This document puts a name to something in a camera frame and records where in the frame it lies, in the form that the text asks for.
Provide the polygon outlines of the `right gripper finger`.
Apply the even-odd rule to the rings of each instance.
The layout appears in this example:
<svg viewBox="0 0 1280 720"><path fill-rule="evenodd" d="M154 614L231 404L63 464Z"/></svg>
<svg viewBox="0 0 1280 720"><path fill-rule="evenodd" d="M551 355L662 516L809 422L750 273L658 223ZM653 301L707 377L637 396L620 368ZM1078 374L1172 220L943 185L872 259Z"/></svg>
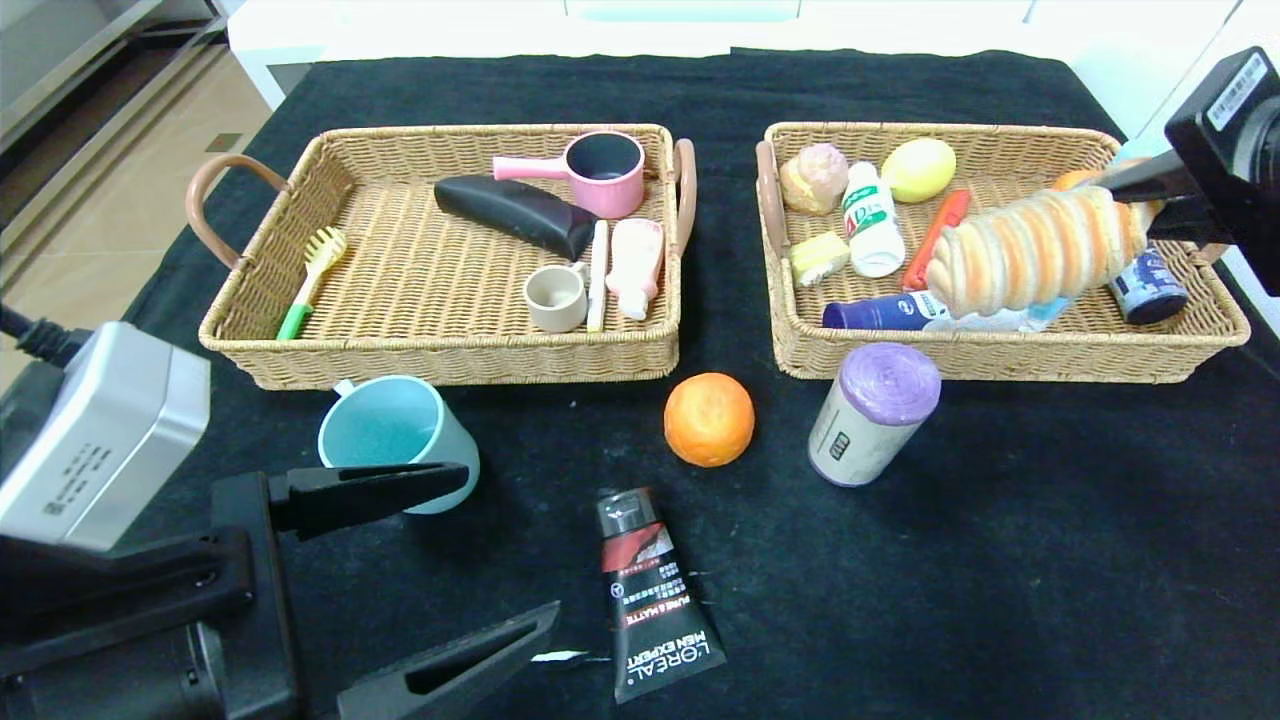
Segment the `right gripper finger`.
<svg viewBox="0 0 1280 720"><path fill-rule="evenodd" d="M1088 179L1117 202L1153 202L1198 199L1202 191L1174 150L1152 158L1126 158Z"/></svg>
<svg viewBox="0 0 1280 720"><path fill-rule="evenodd" d="M1170 240L1198 243L1235 245L1233 222L1236 201L1207 199L1202 195L1184 195L1162 202L1151 222L1147 236L1151 240Z"/></svg>

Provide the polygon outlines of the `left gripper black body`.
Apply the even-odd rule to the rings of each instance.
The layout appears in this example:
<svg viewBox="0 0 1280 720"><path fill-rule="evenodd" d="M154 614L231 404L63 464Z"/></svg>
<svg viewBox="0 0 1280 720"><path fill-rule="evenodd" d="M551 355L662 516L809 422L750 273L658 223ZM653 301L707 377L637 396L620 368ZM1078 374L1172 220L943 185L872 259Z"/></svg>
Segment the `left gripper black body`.
<svg viewBox="0 0 1280 720"><path fill-rule="evenodd" d="M128 552L3 542L5 719L294 719L268 478L216 480L209 525Z"/></svg>

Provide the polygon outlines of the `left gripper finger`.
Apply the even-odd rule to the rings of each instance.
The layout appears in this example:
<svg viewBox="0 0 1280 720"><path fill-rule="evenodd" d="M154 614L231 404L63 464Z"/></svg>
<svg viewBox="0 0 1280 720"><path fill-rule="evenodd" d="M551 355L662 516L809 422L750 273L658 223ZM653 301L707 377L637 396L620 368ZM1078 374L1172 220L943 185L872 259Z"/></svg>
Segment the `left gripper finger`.
<svg viewBox="0 0 1280 720"><path fill-rule="evenodd" d="M468 478L461 462L301 468L268 478L268 502L278 530L308 541L444 498Z"/></svg>
<svg viewBox="0 0 1280 720"><path fill-rule="evenodd" d="M462 719L548 646L552 601L402 659L342 691L338 719Z"/></svg>

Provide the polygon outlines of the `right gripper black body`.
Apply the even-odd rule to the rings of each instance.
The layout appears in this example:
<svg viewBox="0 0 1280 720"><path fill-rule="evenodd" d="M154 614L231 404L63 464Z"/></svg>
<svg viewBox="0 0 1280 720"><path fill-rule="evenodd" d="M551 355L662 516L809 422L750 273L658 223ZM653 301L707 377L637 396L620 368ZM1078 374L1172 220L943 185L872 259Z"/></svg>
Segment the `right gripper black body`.
<svg viewBox="0 0 1280 720"><path fill-rule="evenodd" d="M1165 126L1207 199L1236 201L1233 229L1265 291L1279 290L1279 77L1261 46L1220 60Z"/></svg>

